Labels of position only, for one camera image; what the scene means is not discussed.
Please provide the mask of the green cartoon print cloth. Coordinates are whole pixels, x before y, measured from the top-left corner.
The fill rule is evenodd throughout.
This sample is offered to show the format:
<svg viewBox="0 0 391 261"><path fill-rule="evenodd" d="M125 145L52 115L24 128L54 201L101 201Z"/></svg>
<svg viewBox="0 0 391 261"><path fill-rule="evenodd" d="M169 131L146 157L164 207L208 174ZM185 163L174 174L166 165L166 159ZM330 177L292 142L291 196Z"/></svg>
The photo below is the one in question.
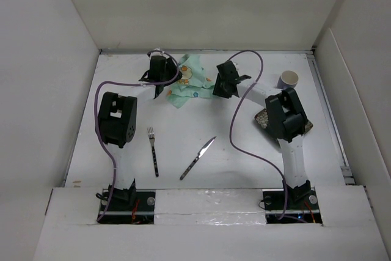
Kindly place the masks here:
<svg viewBox="0 0 391 261"><path fill-rule="evenodd" d="M179 60L181 78L173 83L167 93L167 101L181 108L190 98L212 99L214 82L206 76L206 71L197 54L185 54Z"/></svg>

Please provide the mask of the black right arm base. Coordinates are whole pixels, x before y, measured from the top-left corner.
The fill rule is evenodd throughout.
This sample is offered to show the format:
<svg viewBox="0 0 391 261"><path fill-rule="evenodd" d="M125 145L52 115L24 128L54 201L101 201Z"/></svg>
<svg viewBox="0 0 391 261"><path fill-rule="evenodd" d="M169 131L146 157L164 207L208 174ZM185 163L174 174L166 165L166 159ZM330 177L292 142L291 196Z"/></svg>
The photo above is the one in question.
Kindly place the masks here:
<svg viewBox="0 0 391 261"><path fill-rule="evenodd" d="M314 188L312 188L308 195L297 202L288 199L285 214L281 219L279 218L285 204L284 190L263 189L262 196L263 198L258 202L258 206L261 209L264 209L267 224L323 223L318 198Z"/></svg>

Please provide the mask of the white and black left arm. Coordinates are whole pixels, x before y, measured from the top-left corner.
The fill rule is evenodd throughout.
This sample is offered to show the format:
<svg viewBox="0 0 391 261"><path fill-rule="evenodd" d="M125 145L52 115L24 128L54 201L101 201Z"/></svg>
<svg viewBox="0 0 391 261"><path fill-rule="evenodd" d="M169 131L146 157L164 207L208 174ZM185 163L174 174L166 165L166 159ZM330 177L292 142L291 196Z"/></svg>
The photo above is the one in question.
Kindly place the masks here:
<svg viewBox="0 0 391 261"><path fill-rule="evenodd" d="M128 190L115 191L118 160L109 151L108 145L122 149L131 142L136 132L137 107L157 98L166 86L181 78L179 65L169 53L155 49L147 53L149 69L137 83L103 81L94 96L95 132L104 152L112 161L113 178L108 195L100 194L99 199L109 204L113 199L123 210L136 204L136 195Z"/></svg>

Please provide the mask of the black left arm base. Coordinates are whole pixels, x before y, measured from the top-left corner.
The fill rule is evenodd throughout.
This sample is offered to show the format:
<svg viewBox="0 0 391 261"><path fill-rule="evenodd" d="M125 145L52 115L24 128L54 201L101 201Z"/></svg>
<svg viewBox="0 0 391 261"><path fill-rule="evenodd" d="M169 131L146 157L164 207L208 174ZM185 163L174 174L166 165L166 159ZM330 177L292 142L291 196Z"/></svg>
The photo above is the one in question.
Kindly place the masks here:
<svg viewBox="0 0 391 261"><path fill-rule="evenodd" d="M103 193L96 193L95 197L100 200L100 207L97 216L99 224L131 224L131 225L148 225L154 224L156 191L154 190L137 190L133 192L130 201L120 201L111 199L106 213L108 190Z"/></svg>

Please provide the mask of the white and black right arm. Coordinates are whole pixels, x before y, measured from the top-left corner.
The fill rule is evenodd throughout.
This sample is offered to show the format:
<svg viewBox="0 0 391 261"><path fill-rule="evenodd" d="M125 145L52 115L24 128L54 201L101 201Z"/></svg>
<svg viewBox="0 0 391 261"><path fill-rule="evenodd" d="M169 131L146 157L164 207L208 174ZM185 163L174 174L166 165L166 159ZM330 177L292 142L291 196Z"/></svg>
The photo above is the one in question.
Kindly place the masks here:
<svg viewBox="0 0 391 261"><path fill-rule="evenodd" d="M227 61L217 66L213 95L247 99L266 110L266 129L277 139L282 152L283 176L287 184L282 200L289 208L301 205L311 190L302 149L308 118L296 91L291 87L272 88L248 75L240 76L234 63Z"/></svg>

